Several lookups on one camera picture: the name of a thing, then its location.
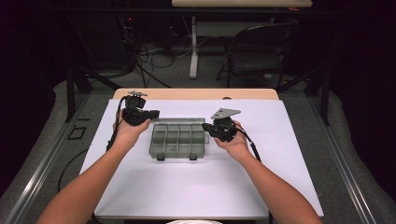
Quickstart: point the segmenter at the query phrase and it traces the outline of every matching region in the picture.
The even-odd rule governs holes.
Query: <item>table surface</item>
[[[173,0],[174,7],[311,7],[311,0]]]
[[[114,99],[109,101],[81,172],[106,153],[119,99],[130,90],[146,93],[148,96],[145,97],[147,101],[144,109],[159,109],[161,118],[204,118],[205,122],[210,123],[210,117],[220,107],[241,110],[233,119],[242,122],[262,155],[262,162],[297,188],[311,202],[318,215],[323,216],[286,108],[274,90],[120,89]],[[223,97],[233,99],[221,100]],[[266,205],[245,170],[225,150],[218,148],[213,140],[205,144],[205,155],[197,161],[157,161],[149,155],[152,129],[151,124],[140,135],[134,149],[127,154],[114,174],[95,210],[98,217],[268,217]]]

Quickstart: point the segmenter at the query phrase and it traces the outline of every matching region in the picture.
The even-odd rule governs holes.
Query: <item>person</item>
[[[238,121],[234,123],[242,128]],[[37,223],[87,223],[122,159],[148,126],[149,119],[131,126],[120,118],[112,147],[49,202]],[[278,223],[321,223],[314,208],[298,190],[253,157],[244,135],[238,132],[228,143],[217,138],[215,142],[244,167]]]

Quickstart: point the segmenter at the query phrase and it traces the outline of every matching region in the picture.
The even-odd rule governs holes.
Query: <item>black chair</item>
[[[231,76],[279,74],[278,89],[288,52],[300,33],[295,24],[258,25],[239,32],[226,49],[226,59],[217,80],[228,64],[227,88]]]

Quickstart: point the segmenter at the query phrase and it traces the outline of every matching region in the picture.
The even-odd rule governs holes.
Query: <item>forearm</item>
[[[86,223],[127,150],[111,148],[49,203],[37,223]]]
[[[306,198],[253,157],[240,161],[278,223],[321,223]]]

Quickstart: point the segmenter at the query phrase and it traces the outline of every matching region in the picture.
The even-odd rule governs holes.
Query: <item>hand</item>
[[[236,128],[242,129],[241,123],[236,120],[234,120],[233,123]],[[215,142],[219,147],[227,150],[228,154],[238,162],[241,162],[244,158],[253,157],[248,150],[246,137],[239,131],[236,132],[235,138],[231,142],[221,142],[218,138],[215,138]]]
[[[143,122],[138,126],[132,126],[122,119],[122,113],[123,113],[123,109],[120,112],[119,127],[113,146],[117,146],[125,150],[129,150],[137,142],[139,135],[149,127],[150,120],[147,119],[145,122]]]

